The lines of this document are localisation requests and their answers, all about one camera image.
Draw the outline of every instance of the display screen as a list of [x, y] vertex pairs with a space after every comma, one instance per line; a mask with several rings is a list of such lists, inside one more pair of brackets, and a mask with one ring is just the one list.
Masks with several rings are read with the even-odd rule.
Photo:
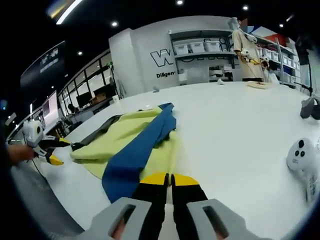
[[43, 103], [42, 111], [46, 127], [55, 124], [59, 120], [56, 91]]
[[54, 46], [25, 70], [20, 78], [23, 101], [26, 105], [34, 103], [36, 95], [44, 89], [55, 86], [65, 79], [65, 42]]

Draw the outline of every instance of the white table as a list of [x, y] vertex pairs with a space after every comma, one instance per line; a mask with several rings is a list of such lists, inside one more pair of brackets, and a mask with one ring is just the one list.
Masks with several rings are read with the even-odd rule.
[[[305, 189], [289, 172], [285, 157], [302, 137], [314, 144], [320, 122], [303, 120], [306, 95], [283, 85], [256, 89], [243, 82], [202, 83], [162, 89], [120, 100], [99, 112], [70, 135], [79, 142], [108, 118], [163, 103], [173, 103], [181, 147], [176, 172], [199, 181], [209, 199], [218, 199], [246, 220], [260, 237], [281, 239], [307, 214]], [[54, 154], [62, 166], [42, 163], [54, 194], [85, 230], [110, 205], [101, 180], [72, 162], [71, 148]], [[169, 212], [172, 206], [167, 205]], [[168, 216], [159, 239], [178, 239]]]

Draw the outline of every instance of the window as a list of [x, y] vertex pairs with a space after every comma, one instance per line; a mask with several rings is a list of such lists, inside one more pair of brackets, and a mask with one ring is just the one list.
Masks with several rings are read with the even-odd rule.
[[58, 99], [59, 99], [59, 102], [60, 102], [60, 107], [61, 107], [61, 110], [63, 112], [63, 115], [67, 116], [68, 113], [67, 113], [67, 109], [66, 109], [66, 106], [65, 106], [64, 96], [62, 94], [60, 94]]
[[107, 64], [110, 64], [111, 62], [112, 62], [111, 53], [108, 53], [107, 55], [101, 58], [102, 67], [106, 66]]
[[61, 104], [65, 104], [65, 106], [68, 108], [68, 105], [71, 104], [71, 100], [70, 100], [70, 97], [69, 97], [69, 94], [68, 94], [68, 91], [67, 89], [65, 89], [63, 92], [63, 100], [62, 100], [62, 103]]
[[94, 98], [96, 95], [94, 94], [94, 91], [102, 88], [104, 84], [104, 79], [102, 78], [102, 74], [95, 75], [93, 78], [88, 80], [89, 88], [91, 91], [91, 95]]
[[71, 103], [74, 107], [79, 107], [78, 101], [77, 101], [77, 91], [74, 89], [73, 91], [69, 92], [70, 93], [70, 99], [71, 99]]
[[69, 93], [71, 93], [73, 90], [76, 90], [75, 81], [72, 81], [72, 82], [68, 85], [68, 90], [69, 90]]
[[89, 92], [89, 89], [88, 89], [87, 83], [84, 81], [80, 86], [78, 86], [78, 93], [80, 96], [80, 95], [85, 94], [87, 92]]
[[103, 72], [104, 79], [105, 79], [105, 84], [108, 85], [110, 84], [110, 75], [111, 75], [111, 69], [107, 69]]
[[76, 86], [78, 87], [84, 80], [86, 80], [86, 78], [85, 78], [85, 72], [83, 71], [79, 74], [79, 76], [75, 78]]
[[96, 61], [94, 64], [88, 66], [85, 69], [86, 76], [89, 77], [98, 70], [100, 70], [100, 65], [99, 65], [99, 61]]

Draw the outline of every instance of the small white item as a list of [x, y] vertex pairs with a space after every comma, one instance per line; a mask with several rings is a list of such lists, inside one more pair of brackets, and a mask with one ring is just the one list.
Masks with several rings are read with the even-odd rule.
[[184, 55], [189, 53], [187, 44], [176, 45], [174, 46], [174, 49], [176, 55]]
[[279, 62], [279, 53], [277, 53], [275, 51], [271, 51], [271, 59], [273, 61]]
[[118, 95], [114, 95], [112, 97], [113, 102], [116, 104], [117, 102], [119, 102], [119, 96]]
[[288, 64], [288, 57], [287, 56], [282, 56], [282, 61], [283, 61], [283, 64]]
[[221, 78], [219, 78], [216, 83], [217, 83], [218, 85], [225, 85], [224, 81], [222, 81]]
[[220, 42], [216, 41], [205, 41], [204, 47], [207, 52], [221, 52]]
[[272, 59], [271, 51], [270, 51], [269, 49], [263, 48], [263, 49], [262, 49], [262, 53], [263, 53], [263, 55], [266, 56], [268, 59]]
[[222, 70], [210, 70], [210, 76], [215, 76], [215, 75], [223, 75], [224, 72]]
[[222, 70], [223, 70], [224, 73], [232, 73], [231, 65], [224, 65]]
[[318, 167], [316, 148], [307, 138], [301, 138], [290, 148], [286, 164], [291, 171], [300, 173], [305, 184], [306, 201], [311, 203], [317, 198]]
[[202, 41], [190, 43], [190, 46], [193, 53], [205, 52], [204, 42]]
[[180, 73], [178, 75], [179, 82], [181, 82], [181, 83], [187, 82], [187, 72], [188, 72], [188, 70], [185, 69], [183, 73]]

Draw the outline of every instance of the human hand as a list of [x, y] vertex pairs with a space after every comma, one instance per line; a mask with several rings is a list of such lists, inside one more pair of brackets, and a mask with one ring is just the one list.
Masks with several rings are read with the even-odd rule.
[[34, 150], [28, 145], [9, 145], [7, 147], [11, 163], [17, 164], [35, 157]]
[[245, 64], [248, 63], [244, 56], [241, 55], [239, 58], [240, 58], [241, 62], [243, 62]]

